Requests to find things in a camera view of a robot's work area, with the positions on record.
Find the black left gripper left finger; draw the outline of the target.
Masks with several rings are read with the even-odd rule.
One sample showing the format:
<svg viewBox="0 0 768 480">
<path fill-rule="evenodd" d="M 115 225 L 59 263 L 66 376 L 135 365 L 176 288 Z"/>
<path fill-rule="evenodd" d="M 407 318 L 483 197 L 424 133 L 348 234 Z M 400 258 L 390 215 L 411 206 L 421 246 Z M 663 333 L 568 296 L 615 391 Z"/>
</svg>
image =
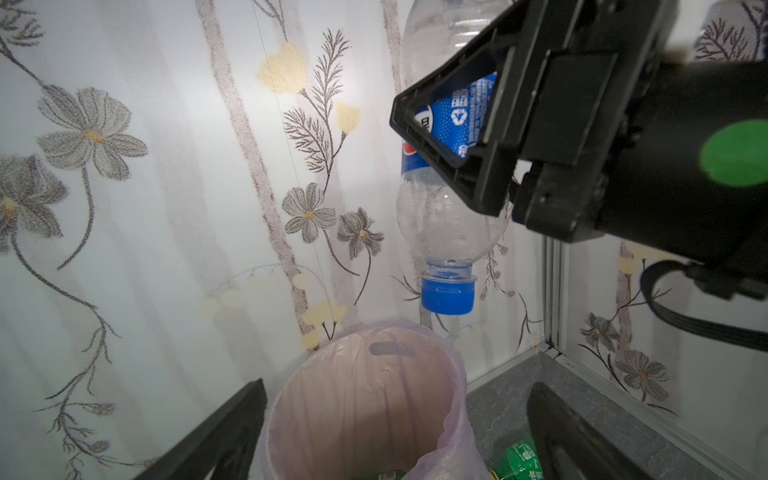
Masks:
<svg viewBox="0 0 768 480">
<path fill-rule="evenodd" d="M 140 479 L 246 479 L 264 423 L 267 394 L 261 379 L 227 400 Z"/>
</svg>

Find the pepsi bottle blue cap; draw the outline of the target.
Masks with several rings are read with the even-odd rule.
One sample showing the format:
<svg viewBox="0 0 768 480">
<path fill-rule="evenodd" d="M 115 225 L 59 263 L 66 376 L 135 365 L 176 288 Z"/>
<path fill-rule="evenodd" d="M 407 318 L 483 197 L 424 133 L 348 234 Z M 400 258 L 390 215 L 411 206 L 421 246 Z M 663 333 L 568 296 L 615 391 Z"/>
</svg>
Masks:
<svg viewBox="0 0 768 480">
<path fill-rule="evenodd" d="M 507 7 L 507 1 L 417 1 L 409 12 L 401 54 L 403 85 L 432 73 L 477 36 Z M 421 109 L 415 116 L 429 133 L 459 156 L 480 137 L 496 76 L 487 75 Z M 416 149 L 402 150 L 396 201 L 400 231 L 424 261 L 421 304 L 435 314 L 472 311 L 474 262 L 500 239 L 507 220 L 471 210 Z"/>
</svg>

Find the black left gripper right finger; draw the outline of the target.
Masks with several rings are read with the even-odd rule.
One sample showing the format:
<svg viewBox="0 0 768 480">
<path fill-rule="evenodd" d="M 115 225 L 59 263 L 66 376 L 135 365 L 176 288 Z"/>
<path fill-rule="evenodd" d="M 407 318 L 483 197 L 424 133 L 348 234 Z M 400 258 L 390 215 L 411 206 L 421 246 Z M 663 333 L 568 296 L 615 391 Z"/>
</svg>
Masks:
<svg viewBox="0 0 768 480">
<path fill-rule="evenodd" d="M 650 479 L 547 385 L 532 386 L 526 413 L 545 479 Z"/>
</svg>

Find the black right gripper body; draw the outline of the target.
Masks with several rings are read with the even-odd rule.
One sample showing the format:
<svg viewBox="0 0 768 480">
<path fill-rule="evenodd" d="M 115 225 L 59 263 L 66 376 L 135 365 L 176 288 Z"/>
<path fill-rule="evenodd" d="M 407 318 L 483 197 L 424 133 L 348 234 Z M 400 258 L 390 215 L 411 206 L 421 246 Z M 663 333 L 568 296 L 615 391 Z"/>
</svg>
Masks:
<svg viewBox="0 0 768 480">
<path fill-rule="evenodd" d="M 479 207 L 566 242 L 598 236 L 605 163 L 674 19 L 672 1 L 519 1 L 484 38 L 498 74 Z"/>
</svg>

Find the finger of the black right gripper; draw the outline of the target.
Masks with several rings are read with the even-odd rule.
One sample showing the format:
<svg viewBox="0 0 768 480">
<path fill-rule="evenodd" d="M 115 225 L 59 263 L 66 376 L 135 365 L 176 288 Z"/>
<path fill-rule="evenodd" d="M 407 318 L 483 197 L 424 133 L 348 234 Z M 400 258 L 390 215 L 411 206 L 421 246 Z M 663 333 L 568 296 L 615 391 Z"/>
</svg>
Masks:
<svg viewBox="0 0 768 480">
<path fill-rule="evenodd" d="M 479 36 L 483 45 L 493 45 L 489 65 L 514 52 L 521 30 L 521 11 L 511 15 L 510 1 L 416 1 L 409 12 L 403 35 L 401 70 L 409 89 L 442 68 L 467 44 Z M 497 72 L 478 77 L 441 95 L 418 110 L 414 121 L 419 130 L 432 136 L 455 155 L 465 158 L 482 139 Z M 433 168 L 419 150 L 403 144 L 401 182 L 396 201 L 399 218 L 507 218 L 511 213 L 509 193 L 504 207 L 479 213 L 468 207 L 452 186 L 465 179 L 445 181 L 441 173 L 457 170 L 445 164 Z"/>
</svg>

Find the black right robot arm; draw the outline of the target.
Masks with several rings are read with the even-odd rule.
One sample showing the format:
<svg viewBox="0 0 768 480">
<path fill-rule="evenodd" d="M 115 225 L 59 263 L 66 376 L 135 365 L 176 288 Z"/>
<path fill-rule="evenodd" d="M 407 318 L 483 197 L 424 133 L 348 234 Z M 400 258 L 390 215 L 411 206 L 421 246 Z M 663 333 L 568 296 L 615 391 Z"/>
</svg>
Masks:
<svg viewBox="0 0 768 480">
<path fill-rule="evenodd" d="M 391 127 L 473 211 L 670 252 L 710 295 L 767 296 L 767 65 L 662 60 L 672 1 L 518 1 L 398 94 Z"/>
</svg>

